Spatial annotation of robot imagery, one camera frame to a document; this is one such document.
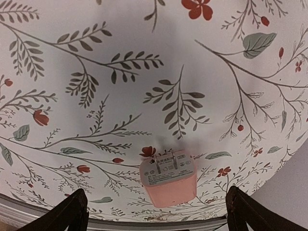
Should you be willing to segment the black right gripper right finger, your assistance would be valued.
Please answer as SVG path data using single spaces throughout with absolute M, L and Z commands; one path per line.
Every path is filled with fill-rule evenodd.
M 236 186 L 226 195 L 227 224 L 230 231 L 307 231 L 306 228 L 268 210 Z

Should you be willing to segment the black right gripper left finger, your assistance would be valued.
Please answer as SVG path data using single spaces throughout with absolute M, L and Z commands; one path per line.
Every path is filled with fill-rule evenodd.
M 78 189 L 44 216 L 18 231 L 86 231 L 89 221 L 88 200 Z

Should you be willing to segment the pink charger cube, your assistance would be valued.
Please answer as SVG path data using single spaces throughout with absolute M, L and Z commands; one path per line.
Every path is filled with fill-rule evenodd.
M 180 205 L 197 196 L 197 168 L 186 151 L 146 159 L 139 172 L 142 186 L 156 208 Z

